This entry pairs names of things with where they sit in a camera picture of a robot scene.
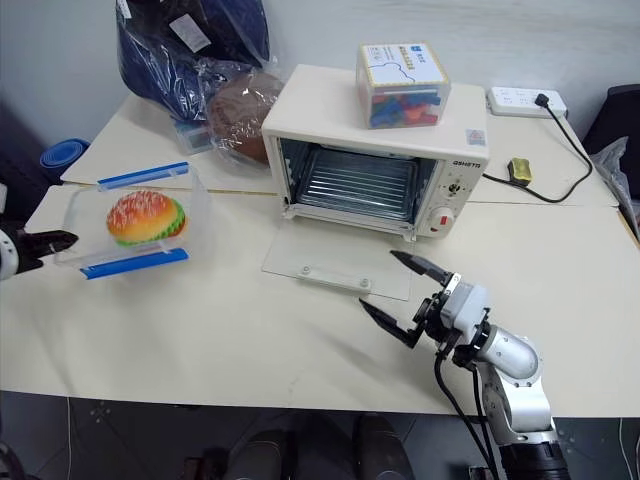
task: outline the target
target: blue container lid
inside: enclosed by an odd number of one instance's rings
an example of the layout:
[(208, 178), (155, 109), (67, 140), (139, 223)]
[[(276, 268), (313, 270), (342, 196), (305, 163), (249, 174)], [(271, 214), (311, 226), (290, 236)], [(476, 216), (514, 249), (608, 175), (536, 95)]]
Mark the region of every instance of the blue container lid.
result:
[(89, 142), (71, 138), (55, 144), (40, 155), (40, 165), (44, 168), (60, 168), (71, 165), (87, 150)]

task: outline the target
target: white table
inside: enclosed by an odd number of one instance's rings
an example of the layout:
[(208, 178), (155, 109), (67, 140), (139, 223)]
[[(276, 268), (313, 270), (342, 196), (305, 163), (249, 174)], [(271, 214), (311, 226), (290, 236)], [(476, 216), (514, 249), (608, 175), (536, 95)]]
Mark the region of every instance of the white table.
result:
[[(534, 181), (531, 188), (546, 196), (560, 196), (585, 171), (579, 157), (552, 120), (488, 115), (491, 161), (487, 173), (508, 178), (513, 157), (528, 158)], [(563, 124), (574, 137), (566, 120)], [(268, 171), (239, 170), (215, 150), (186, 157), (179, 149), (169, 115), (151, 102), (130, 95), (89, 150), (62, 176), (66, 182), (94, 184), (101, 178), (183, 161), (199, 171), (211, 191), (274, 193)], [(471, 202), (543, 203), (517, 189), (481, 179)], [(565, 205), (617, 206), (618, 202), (597, 173), (580, 185)]]
[[(59, 227), (74, 188), (52, 188), (28, 228)], [(451, 413), (430, 340), (411, 351), (355, 297), (261, 271), (281, 221), (276, 198), (213, 195), (211, 221), (208, 261), (93, 281), (47, 265), (3, 282), (0, 388)], [(364, 232), (342, 228), (354, 240)], [(381, 241), (381, 254), (387, 248)], [(555, 415), (640, 416), (640, 253), (616, 209), (471, 203), (449, 237), (415, 249), (487, 286), (490, 320), (536, 343)], [(437, 289), (416, 276), (408, 302), (370, 301), (406, 327)], [(471, 411), (470, 376), (450, 362), (445, 375)]]

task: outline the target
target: oven knob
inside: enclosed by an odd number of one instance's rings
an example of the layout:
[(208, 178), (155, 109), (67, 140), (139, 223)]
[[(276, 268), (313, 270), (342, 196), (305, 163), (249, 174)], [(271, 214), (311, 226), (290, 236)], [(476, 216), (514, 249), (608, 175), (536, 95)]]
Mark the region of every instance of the oven knob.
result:
[(453, 226), (455, 217), (449, 207), (434, 208), (429, 216), (429, 227), (432, 232), (447, 231)]

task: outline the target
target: toaster oven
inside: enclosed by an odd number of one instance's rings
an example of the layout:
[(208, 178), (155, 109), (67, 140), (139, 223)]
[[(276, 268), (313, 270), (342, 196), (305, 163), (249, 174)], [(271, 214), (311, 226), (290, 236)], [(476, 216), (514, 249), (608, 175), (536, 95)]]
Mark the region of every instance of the toaster oven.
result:
[(443, 237), (489, 160), (484, 91), (453, 84), (436, 126), (367, 129), (348, 70), (299, 65), (262, 125), (286, 218)]

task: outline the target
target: white wall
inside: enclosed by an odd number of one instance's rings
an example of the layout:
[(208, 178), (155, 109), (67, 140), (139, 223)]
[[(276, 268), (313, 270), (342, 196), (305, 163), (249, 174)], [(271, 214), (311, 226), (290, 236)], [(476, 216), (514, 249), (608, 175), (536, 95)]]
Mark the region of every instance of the white wall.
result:
[[(552, 88), (584, 134), (613, 85), (640, 82), (640, 0), (263, 0), (283, 74), (353, 68), (359, 43), (425, 39), (450, 77)], [(0, 0), (3, 95), (47, 144), (91, 140), (126, 94), (114, 2)]]
[(46, 146), (93, 140), (127, 95), (110, 0), (0, 0), (0, 93)]

